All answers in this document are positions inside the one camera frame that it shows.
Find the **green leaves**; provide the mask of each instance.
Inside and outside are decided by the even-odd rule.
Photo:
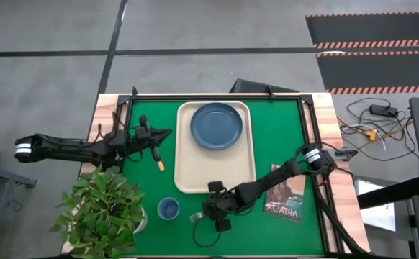
[[[109,217],[109,221],[117,226],[123,226],[124,224],[126,224],[126,219],[120,219],[117,217]]]
[[[83,222],[94,221],[98,216],[99,216],[99,213],[96,213],[96,212],[89,213],[83,218]]]
[[[71,192],[62,193],[59,206],[71,210],[49,229],[70,242],[75,258],[119,258],[122,251],[134,248],[135,223],[143,220],[139,185],[128,183],[118,167],[103,173],[101,169],[81,174]]]

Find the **green table mat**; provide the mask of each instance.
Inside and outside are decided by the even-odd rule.
[[[131,127],[138,124],[139,116],[144,114],[152,127],[173,130],[159,149],[166,168],[164,172],[158,170],[149,150],[144,152],[140,162],[126,160],[124,164],[125,177],[130,183],[139,183],[145,192],[143,206],[148,215],[147,227],[135,236],[137,248],[133,255],[322,255],[309,178],[300,222],[263,213],[264,194],[248,216],[229,216],[232,229],[223,232],[214,247],[200,248],[194,244],[189,216],[202,210],[202,202],[208,200],[208,195],[184,194],[174,185],[177,110],[183,103],[185,101],[137,101],[132,109]],[[299,109],[294,99],[244,103],[251,113],[256,177],[260,178],[269,173],[272,163],[282,164],[304,144]],[[180,212],[176,219],[165,221],[158,216],[157,205],[169,196],[179,202]],[[197,228],[200,243],[209,244],[216,236],[213,222],[208,218],[200,222]]]

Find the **concrete floor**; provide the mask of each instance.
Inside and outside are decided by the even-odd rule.
[[[106,50],[119,5],[120,0],[0,0],[0,51]],[[419,0],[130,1],[117,49],[311,47],[306,14],[403,11],[419,11]],[[105,57],[0,58],[0,167],[38,178],[33,191],[17,189],[24,209],[9,210],[0,231],[0,258],[60,251],[59,236],[47,230],[60,211],[54,206],[61,191],[76,180],[79,163],[18,163],[14,139],[37,132],[85,138],[104,62]],[[106,92],[130,92],[132,86],[143,93],[227,92],[236,78],[324,91],[313,54],[283,54],[116,57]],[[381,96],[406,110],[412,95]],[[356,122],[345,107],[362,97],[334,96],[337,113]],[[381,158],[404,152],[397,142],[385,153],[378,144],[366,151]],[[351,169],[356,175],[403,181],[418,175],[418,162],[408,156],[375,163],[358,155]],[[407,245],[391,240],[380,245],[371,231],[368,235],[376,254],[409,256]]]

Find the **book cover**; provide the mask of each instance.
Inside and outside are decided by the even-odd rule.
[[[271,172],[280,167],[272,165]],[[284,219],[299,222],[302,217],[305,176],[295,176],[270,188],[266,193],[264,212]]]

